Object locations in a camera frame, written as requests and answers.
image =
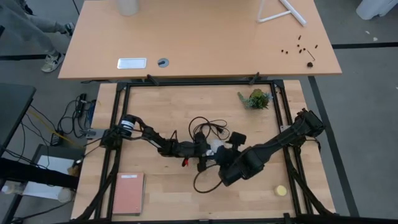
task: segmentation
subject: yellow cable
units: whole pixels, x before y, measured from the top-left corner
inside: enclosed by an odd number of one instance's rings
[[[53,130],[43,121],[43,119],[42,119],[37,113],[35,113],[34,111],[28,110],[28,112],[29,112],[30,114],[32,114],[33,116],[35,116],[41,123],[43,123],[44,126],[45,126],[51,133],[57,135],[58,137],[60,137],[60,138],[62,138],[62,139],[65,139],[66,141],[70,142],[71,144],[73,144],[73,145],[75,145],[75,146],[78,146],[79,148],[84,149],[83,146],[81,146],[81,145],[75,143],[74,141],[68,139],[67,137],[64,137],[64,136],[58,134],[57,132],[53,131]]]

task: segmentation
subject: white cup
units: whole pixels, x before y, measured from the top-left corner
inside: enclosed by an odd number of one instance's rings
[[[139,0],[117,0],[117,2],[122,16],[132,16],[139,11]]]

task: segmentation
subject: gray pants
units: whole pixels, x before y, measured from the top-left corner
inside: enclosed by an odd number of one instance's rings
[[[27,15],[24,0],[0,0],[0,25],[22,40],[34,40],[48,53],[56,52],[50,38],[44,32],[65,32],[58,22]]]

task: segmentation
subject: yellow ball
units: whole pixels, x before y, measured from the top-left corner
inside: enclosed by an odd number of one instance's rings
[[[285,196],[287,195],[287,189],[283,185],[279,185],[275,188],[275,194],[278,196]]]

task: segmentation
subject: white container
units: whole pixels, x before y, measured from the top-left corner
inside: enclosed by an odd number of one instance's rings
[[[1,189],[5,194],[22,194],[24,191],[23,186],[14,183],[7,183]]]
[[[362,0],[356,9],[356,13],[364,20],[370,20],[374,16],[385,16],[398,0]]]
[[[63,188],[59,193],[58,193],[58,201],[62,203],[69,202],[73,199],[75,196],[75,193],[67,188]]]
[[[117,3],[122,16],[132,16],[139,11],[139,0],[117,0]]]

